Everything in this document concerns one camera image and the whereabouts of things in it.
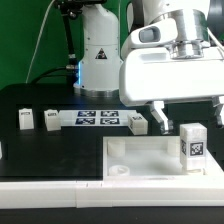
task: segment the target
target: green background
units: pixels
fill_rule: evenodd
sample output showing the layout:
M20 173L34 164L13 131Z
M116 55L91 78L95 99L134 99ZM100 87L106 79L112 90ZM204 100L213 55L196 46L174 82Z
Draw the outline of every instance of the green background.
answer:
M25 83L44 14L51 0L1 0L0 7L0 89ZM121 0L121 43L128 35L125 10L129 0ZM119 0L104 7L118 15ZM83 55L82 19L71 21L75 51ZM41 38L29 81L48 69L68 63L67 43L60 11L52 8ZM64 82L53 78L51 82Z

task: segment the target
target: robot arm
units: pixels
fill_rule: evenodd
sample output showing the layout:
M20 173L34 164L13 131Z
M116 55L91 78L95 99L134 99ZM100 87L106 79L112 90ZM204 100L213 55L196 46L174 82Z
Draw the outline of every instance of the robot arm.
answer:
M207 17L209 0L142 0L144 27L126 40L120 70L120 99L126 106L149 104L161 124L172 131L164 103L212 100L222 119L223 49L211 47Z

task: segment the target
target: warning label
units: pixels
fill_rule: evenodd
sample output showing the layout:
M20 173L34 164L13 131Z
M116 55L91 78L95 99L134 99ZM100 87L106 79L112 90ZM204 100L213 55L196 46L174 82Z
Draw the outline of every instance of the warning label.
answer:
M103 48L100 49L99 53L96 56L96 59L107 59L107 56L106 56Z

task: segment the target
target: white box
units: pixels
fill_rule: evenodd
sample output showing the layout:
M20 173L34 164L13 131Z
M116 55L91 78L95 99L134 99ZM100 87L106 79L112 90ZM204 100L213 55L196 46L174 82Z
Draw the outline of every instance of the white box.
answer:
M148 121L140 113L128 114L128 127L134 135L148 133Z
M207 129L203 125L180 125L180 162L185 170L205 168L206 149Z
M48 131L61 130L60 117L57 110L44 111L45 124Z
M20 130L34 129L32 109L19 110L19 127Z

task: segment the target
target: blue light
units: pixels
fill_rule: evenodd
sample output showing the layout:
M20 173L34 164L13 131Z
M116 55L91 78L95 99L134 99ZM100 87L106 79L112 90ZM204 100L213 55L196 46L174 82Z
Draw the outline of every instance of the blue light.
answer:
M78 69L79 69L79 71L78 71L78 85L80 85L80 83L81 83L81 63L79 62L79 64L78 64Z

